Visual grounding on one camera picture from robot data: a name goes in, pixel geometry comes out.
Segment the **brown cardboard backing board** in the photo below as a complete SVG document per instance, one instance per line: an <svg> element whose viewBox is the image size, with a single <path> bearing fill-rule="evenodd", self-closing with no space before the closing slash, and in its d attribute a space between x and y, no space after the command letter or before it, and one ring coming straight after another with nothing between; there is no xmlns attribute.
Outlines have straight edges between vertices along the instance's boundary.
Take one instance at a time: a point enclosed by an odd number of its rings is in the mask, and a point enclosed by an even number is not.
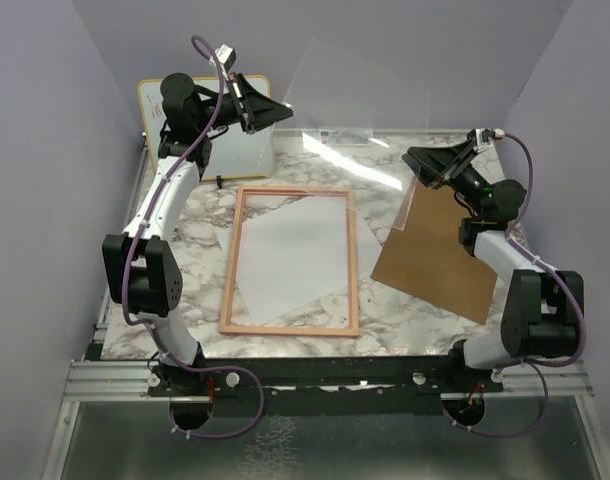
<svg viewBox="0 0 610 480"><path fill-rule="evenodd" d="M497 275L459 243L469 214L448 188L416 180L382 247L371 278L480 325L487 322Z"/></svg>

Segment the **pink wooden photo frame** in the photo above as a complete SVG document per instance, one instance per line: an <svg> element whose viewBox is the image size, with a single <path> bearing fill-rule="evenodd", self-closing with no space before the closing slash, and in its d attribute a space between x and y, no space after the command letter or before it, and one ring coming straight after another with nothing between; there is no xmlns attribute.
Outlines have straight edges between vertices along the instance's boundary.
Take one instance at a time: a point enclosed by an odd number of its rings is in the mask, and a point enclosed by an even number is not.
<svg viewBox="0 0 610 480"><path fill-rule="evenodd" d="M278 326L241 326L231 324L234 298L235 277L238 267L239 250L242 239L243 216L248 196L280 197L340 197L346 200L346 242L347 242L347 280L348 280L348 318L346 328L319 327L278 327ZM286 186L286 185L240 185L237 189L232 234L221 315L218 330L224 335L269 335L305 337L354 338L359 334L358 301L358 259L356 245L356 214L354 213L355 195L350 188L334 186Z"/></svg>

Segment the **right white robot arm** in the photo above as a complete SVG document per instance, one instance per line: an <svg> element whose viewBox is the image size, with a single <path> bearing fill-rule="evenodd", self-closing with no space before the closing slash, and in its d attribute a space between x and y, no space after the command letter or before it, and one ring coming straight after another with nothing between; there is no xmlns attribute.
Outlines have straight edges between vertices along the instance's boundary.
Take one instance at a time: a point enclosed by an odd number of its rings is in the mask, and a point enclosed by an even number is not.
<svg viewBox="0 0 610 480"><path fill-rule="evenodd" d="M444 367L446 383L457 391L476 384L480 370L521 363L566 367L586 344L582 276L545 262L512 233L532 187L514 179L490 182L473 165L504 136L499 130L475 129L454 146L412 146L402 157L423 186L453 191L469 212L459 227L460 245L508 287L498 331L462 341L461 357Z"/></svg>

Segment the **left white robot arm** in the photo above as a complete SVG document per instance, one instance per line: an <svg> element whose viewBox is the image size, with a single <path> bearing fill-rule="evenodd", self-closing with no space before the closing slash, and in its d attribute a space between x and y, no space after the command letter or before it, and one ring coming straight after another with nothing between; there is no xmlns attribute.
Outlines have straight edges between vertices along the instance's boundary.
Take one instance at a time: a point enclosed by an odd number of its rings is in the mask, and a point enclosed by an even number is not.
<svg viewBox="0 0 610 480"><path fill-rule="evenodd" d="M160 92L165 120L154 181L123 231L105 237L102 256L110 296L125 323L148 330L161 363L173 369L171 382L191 395L205 385L206 367L202 347L178 309L183 278L172 234L209 164L212 140L234 124L246 134L269 129L293 111L242 74L222 74L210 90L173 73L162 80Z"/></svg>

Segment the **white photo paper sheet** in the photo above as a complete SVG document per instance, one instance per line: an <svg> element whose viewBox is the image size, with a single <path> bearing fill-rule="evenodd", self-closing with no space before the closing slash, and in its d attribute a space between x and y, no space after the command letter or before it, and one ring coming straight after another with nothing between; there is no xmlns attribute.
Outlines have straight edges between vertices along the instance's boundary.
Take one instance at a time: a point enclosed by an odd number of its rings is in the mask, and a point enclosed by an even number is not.
<svg viewBox="0 0 610 480"><path fill-rule="evenodd" d="M345 328L349 212L344 197L249 197L231 323Z"/></svg>

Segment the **clear acrylic glass sheet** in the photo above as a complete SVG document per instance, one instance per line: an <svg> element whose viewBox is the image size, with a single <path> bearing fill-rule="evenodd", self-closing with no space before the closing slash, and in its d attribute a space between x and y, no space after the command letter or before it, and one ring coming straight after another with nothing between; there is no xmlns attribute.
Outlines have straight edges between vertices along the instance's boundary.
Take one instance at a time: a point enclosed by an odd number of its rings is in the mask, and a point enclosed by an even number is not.
<svg viewBox="0 0 610 480"><path fill-rule="evenodd" d="M404 226L397 218L415 181L405 150L429 129L430 91L344 50L312 39L284 98L310 185L349 187L355 209L377 230ZM319 129L370 129L371 143L328 147Z"/></svg>

